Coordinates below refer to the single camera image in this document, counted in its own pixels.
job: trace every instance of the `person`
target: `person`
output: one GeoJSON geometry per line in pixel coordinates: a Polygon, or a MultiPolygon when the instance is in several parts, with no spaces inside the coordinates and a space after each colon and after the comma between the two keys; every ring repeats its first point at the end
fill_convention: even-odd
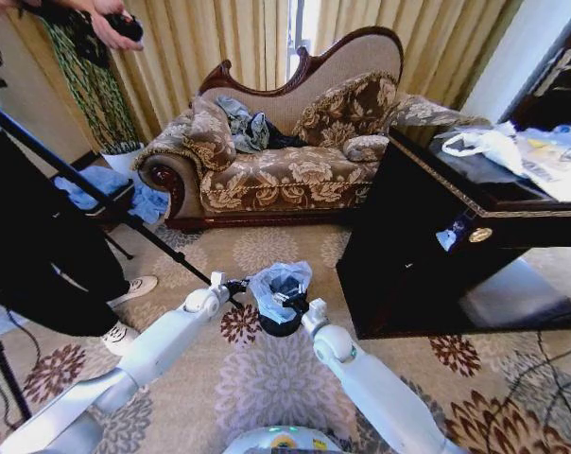
{"type": "MultiPolygon", "coordinates": [[[[102,16],[128,14],[121,1],[57,1],[89,11],[96,35],[107,46],[142,49],[102,16]]],[[[18,3],[0,0],[0,14],[11,7],[18,3]]],[[[0,131],[1,306],[64,334],[99,336],[121,356],[138,333],[112,309],[149,293],[157,282],[155,276],[127,281],[98,227],[0,131]]]]}

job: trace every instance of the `beige curtain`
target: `beige curtain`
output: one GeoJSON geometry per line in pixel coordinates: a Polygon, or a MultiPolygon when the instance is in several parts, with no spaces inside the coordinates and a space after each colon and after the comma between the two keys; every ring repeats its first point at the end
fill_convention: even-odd
{"type": "Polygon", "coordinates": [[[315,54],[362,26],[386,26],[405,52],[400,89],[458,109],[521,0],[321,0],[315,54]]]}
{"type": "Polygon", "coordinates": [[[90,143],[90,148],[94,151],[99,151],[100,146],[96,142],[95,137],[88,126],[84,113],[78,107],[76,101],[69,92],[67,81],[65,80],[61,68],[57,63],[52,43],[50,42],[50,38],[44,30],[42,23],[31,14],[24,14],[22,17],[19,17],[18,12],[15,10],[11,10],[7,17],[9,26],[12,26],[15,32],[19,35],[24,46],[27,48],[36,63],[38,63],[40,70],[48,80],[49,86],[70,114],[71,118],[65,121],[73,119],[81,134],[90,143]]]}
{"type": "Polygon", "coordinates": [[[286,81],[287,0],[130,0],[143,52],[114,52],[115,74],[141,137],[155,137],[187,108],[221,61],[251,88],[286,81]]]}

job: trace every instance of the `black pants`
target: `black pants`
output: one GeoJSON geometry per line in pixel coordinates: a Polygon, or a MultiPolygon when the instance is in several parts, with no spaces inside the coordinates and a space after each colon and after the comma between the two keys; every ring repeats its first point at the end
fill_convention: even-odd
{"type": "Polygon", "coordinates": [[[117,322],[107,301],[128,288],[100,230],[0,132],[0,305],[64,334],[102,336],[117,322]]]}

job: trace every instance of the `window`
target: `window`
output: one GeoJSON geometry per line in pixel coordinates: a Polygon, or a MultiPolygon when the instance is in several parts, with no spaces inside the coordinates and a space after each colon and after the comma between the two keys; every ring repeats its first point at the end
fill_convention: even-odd
{"type": "Polygon", "coordinates": [[[321,0],[289,0],[287,22],[287,78],[290,79],[298,68],[300,58],[296,49],[306,47],[311,55],[315,48],[317,27],[320,18],[321,0]]]}

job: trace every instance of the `person's hand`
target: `person's hand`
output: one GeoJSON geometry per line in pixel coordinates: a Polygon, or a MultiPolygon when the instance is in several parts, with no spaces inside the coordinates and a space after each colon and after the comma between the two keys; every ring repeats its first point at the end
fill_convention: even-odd
{"type": "MultiPolygon", "coordinates": [[[[32,7],[38,7],[42,4],[42,0],[24,0],[32,7]]],[[[17,0],[0,0],[0,14],[6,12],[8,8],[18,8],[19,2],[17,0]]]]}
{"type": "Polygon", "coordinates": [[[112,26],[109,25],[107,19],[103,17],[105,14],[122,14],[126,17],[130,17],[128,12],[124,9],[124,2],[122,2],[122,0],[94,0],[93,4],[95,8],[90,11],[90,16],[93,23],[93,29],[100,41],[111,49],[143,49],[143,45],[141,43],[136,43],[133,40],[120,35],[112,26]]]}

